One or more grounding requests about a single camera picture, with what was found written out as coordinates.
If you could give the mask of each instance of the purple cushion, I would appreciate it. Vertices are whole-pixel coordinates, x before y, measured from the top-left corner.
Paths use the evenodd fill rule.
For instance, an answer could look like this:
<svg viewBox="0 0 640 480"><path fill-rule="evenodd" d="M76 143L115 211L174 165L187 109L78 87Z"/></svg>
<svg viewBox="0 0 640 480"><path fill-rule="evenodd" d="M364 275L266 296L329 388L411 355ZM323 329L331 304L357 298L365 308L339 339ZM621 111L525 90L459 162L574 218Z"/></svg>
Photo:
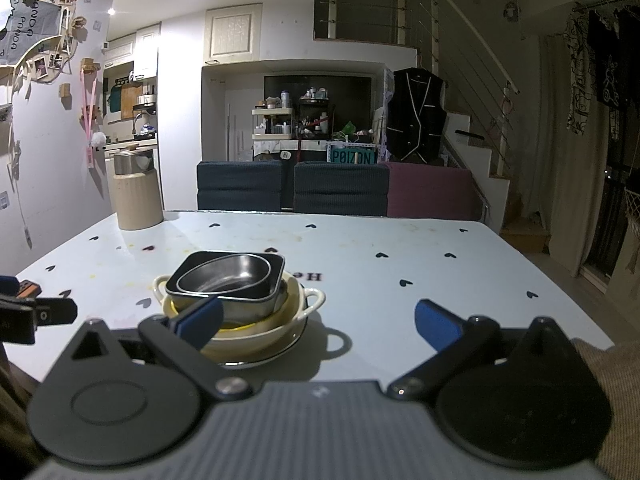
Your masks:
<svg viewBox="0 0 640 480"><path fill-rule="evenodd" d="M386 215L393 218L478 220L482 202L473 174L459 168L384 162L389 168Z"/></svg>

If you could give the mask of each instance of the stacked dishes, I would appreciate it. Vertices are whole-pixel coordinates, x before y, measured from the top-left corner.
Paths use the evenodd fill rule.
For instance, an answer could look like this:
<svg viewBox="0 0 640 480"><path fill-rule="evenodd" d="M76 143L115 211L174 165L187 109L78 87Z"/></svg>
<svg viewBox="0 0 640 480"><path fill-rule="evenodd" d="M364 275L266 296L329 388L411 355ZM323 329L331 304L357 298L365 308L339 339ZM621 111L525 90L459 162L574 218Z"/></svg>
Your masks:
<svg viewBox="0 0 640 480"><path fill-rule="evenodd" d="M284 354L325 300L322 291L304 288L284 272L284 258L273 253L190 254L173 275L154 280L154 294L169 317L201 298L218 296L223 328L202 352L228 368L249 368ZM316 300L307 306L310 296Z"/></svg>

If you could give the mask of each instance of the blue gripper pad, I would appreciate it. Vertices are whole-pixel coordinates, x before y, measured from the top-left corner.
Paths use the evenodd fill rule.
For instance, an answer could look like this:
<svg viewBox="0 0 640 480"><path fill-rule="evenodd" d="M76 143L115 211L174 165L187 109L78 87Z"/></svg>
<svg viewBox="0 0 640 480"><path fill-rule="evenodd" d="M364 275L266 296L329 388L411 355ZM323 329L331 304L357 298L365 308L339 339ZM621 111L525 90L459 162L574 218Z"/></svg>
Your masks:
<svg viewBox="0 0 640 480"><path fill-rule="evenodd" d="M431 300L415 306L415 329L437 352L462 337L464 325L463 319Z"/></svg>
<svg viewBox="0 0 640 480"><path fill-rule="evenodd" d="M200 350L220 330L224 317L222 301L216 297L205 298L172 320L174 333Z"/></svg>
<svg viewBox="0 0 640 480"><path fill-rule="evenodd" d="M20 292L20 282L15 276L0 276L0 294L17 296Z"/></svg>

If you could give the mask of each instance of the heart pattern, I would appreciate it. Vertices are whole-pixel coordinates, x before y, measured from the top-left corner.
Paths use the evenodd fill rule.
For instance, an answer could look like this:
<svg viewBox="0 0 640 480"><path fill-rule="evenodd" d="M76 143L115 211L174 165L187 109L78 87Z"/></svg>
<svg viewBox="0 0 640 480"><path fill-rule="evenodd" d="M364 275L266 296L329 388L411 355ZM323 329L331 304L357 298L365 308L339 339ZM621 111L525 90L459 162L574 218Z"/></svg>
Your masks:
<svg viewBox="0 0 640 480"><path fill-rule="evenodd" d="M141 306L142 308L149 308L151 306L151 298L145 298L144 300L137 301L136 305Z"/></svg>

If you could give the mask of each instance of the teal sign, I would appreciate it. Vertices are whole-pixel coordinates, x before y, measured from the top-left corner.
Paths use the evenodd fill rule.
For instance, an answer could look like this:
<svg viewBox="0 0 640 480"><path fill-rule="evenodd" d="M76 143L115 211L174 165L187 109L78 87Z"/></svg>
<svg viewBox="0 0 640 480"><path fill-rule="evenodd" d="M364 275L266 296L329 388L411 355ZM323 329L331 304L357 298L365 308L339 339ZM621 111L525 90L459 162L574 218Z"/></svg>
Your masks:
<svg viewBox="0 0 640 480"><path fill-rule="evenodd" d="M376 150L372 148L332 148L331 162L341 164L375 164L377 161Z"/></svg>

